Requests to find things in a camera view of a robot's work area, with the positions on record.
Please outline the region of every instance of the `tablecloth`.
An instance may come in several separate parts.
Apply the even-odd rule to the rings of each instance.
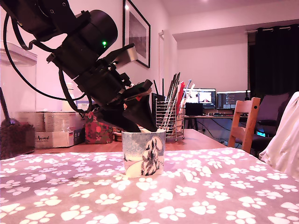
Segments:
[[[164,165],[130,179],[122,153],[1,161],[1,223],[299,224],[299,182],[242,150],[165,152]]]

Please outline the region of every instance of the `black curtain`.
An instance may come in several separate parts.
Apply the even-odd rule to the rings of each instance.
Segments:
[[[258,29],[255,47],[250,52],[254,54],[255,69],[250,73],[254,96],[299,91],[299,28],[298,24],[290,27]]]

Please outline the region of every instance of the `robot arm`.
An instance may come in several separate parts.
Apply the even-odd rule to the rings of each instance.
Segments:
[[[137,59],[134,44],[99,59],[118,35],[117,26],[109,15],[100,10],[74,15],[67,0],[0,0],[0,3],[12,18],[19,42],[22,39],[18,26],[35,36],[33,44],[51,52],[47,61],[59,68],[64,94],[72,108],[76,106],[65,91],[63,71],[96,102],[92,109],[98,121],[129,132],[140,131],[136,124],[153,132],[157,130],[149,106],[152,82],[146,80],[132,85],[126,73],[117,72],[118,68]],[[41,44],[62,33],[67,37],[57,49]]]

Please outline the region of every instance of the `monitor screen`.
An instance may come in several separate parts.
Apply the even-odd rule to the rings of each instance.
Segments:
[[[237,100],[244,101],[246,97],[246,91],[227,91],[217,93],[217,109],[235,109]]]
[[[185,88],[184,91],[187,91],[186,96],[188,96],[190,89]],[[204,109],[214,109],[216,108],[216,89],[194,88],[186,102],[201,103]]]

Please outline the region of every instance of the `framed picture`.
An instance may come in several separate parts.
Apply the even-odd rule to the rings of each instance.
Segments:
[[[134,43],[137,61],[150,68],[150,24],[130,0],[123,0],[122,44]]]

